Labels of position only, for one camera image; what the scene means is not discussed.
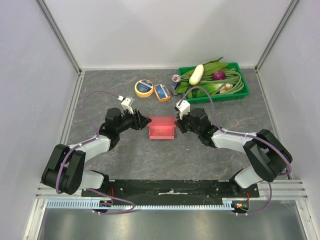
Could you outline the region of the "pink cardboard box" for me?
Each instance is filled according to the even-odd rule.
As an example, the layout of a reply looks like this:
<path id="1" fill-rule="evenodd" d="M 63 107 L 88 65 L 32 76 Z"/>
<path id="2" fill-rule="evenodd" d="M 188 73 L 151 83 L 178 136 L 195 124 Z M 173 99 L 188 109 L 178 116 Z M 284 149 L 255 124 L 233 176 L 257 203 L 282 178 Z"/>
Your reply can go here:
<path id="1" fill-rule="evenodd" d="M 150 116 L 152 121 L 148 126 L 148 136 L 151 140 L 174 140 L 175 128 L 174 116 Z M 162 131 L 161 135 L 157 135 L 156 131 Z"/>

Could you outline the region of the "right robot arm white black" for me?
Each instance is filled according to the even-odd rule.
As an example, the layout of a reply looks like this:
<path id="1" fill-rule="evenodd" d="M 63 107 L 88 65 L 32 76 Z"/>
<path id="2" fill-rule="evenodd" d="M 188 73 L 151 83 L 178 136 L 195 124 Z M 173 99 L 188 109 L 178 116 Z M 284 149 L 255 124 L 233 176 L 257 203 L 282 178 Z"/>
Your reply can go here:
<path id="1" fill-rule="evenodd" d="M 207 147 L 246 154 L 250 166 L 237 172 L 229 184 L 229 191 L 235 197 L 242 196 L 248 187 L 258 182 L 273 182 L 293 161 L 292 155 L 269 130 L 242 133 L 219 129 L 211 124 L 203 108 L 179 110 L 175 125 L 183 134 L 196 134 Z"/>

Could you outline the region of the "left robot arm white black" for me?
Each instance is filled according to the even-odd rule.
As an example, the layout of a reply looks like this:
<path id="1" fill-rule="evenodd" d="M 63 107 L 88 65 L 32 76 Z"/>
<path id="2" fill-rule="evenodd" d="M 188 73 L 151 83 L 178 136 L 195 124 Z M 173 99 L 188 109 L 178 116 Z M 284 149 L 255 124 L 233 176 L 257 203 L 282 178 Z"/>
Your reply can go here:
<path id="1" fill-rule="evenodd" d="M 84 142 L 53 148 L 48 163 L 42 173 L 41 183 L 56 190 L 57 194 L 73 195 L 78 190 L 92 189 L 99 197 L 110 191 L 107 175 L 85 170 L 85 163 L 112 150 L 120 140 L 120 134 L 128 129 L 142 130 L 152 120 L 139 110 L 121 111 L 113 107 L 107 110 L 105 122 L 98 134 Z"/>

